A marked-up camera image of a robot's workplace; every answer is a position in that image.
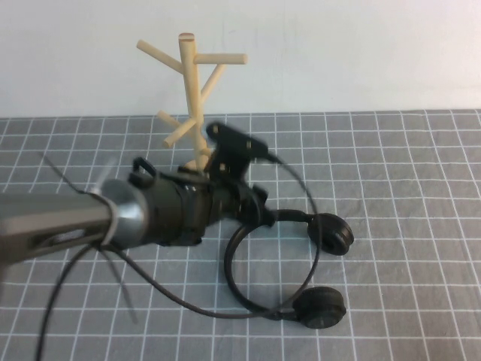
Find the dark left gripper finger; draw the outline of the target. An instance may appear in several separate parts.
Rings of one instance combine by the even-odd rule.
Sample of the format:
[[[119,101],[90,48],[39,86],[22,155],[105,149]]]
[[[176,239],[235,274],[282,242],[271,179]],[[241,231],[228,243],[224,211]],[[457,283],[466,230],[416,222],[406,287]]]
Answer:
[[[251,186],[254,205],[258,211],[265,209],[265,202],[268,199],[268,191],[257,184]]]
[[[277,211],[268,208],[262,209],[260,213],[259,226],[272,227],[277,221]]]

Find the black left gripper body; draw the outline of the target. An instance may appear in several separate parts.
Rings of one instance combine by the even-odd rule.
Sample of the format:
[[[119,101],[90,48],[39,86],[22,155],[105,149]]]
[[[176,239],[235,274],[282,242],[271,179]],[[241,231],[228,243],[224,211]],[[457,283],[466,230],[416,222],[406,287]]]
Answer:
[[[209,224],[225,218],[242,224],[259,224],[259,199],[245,183],[216,183],[211,187],[211,196]]]

